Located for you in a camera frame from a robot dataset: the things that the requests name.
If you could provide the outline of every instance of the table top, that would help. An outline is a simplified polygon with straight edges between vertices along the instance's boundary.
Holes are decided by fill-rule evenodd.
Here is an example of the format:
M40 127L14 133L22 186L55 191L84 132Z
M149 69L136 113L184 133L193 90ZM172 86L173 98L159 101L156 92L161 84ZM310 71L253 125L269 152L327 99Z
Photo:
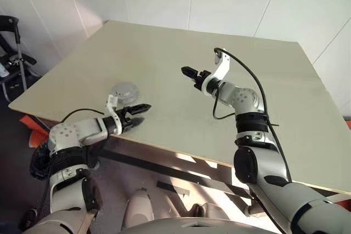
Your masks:
M180 68L214 71L214 47L241 59L265 90L272 123L293 180L351 192L350 132L298 43L109 21L10 104L13 110L60 121L77 108L103 111L111 88L132 82L145 121L121 137L233 165L235 120L213 119L214 100L193 87ZM231 62L226 80L255 82ZM218 115L233 109L218 105ZM92 117L80 112L71 121Z

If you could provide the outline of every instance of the black chair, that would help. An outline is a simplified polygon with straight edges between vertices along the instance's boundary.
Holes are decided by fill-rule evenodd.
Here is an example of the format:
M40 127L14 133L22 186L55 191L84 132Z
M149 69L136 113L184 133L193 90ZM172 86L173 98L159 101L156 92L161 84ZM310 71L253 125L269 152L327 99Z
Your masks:
M4 92L4 96L8 102L10 102L7 91L6 91L6 86L5 83L8 82L9 80L15 78L18 76L18 74L21 75L22 79L22 85L23 85L23 90L27 89L27 83L26 83L26 76L25 76L25 69L24 69L24 63L27 66L32 66L36 63L36 60L33 59L32 57L29 57L25 55L25 59L23 59L22 56L22 51L21 51L21 43L20 43L20 34L19 30L17 27L17 24L19 22L18 18L15 18L13 16L0 16L0 32L1 31L7 31L7 32L12 32L15 35L15 42L17 46L17 52L15 52L11 46L6 42L6 40L3 38L3 36L0 35L0 46L2 49L7 53L6 56L6 62L12 66L12 70L10 70L10 74L7 75L6 77L0 79L0 83L2 85L2 89Z

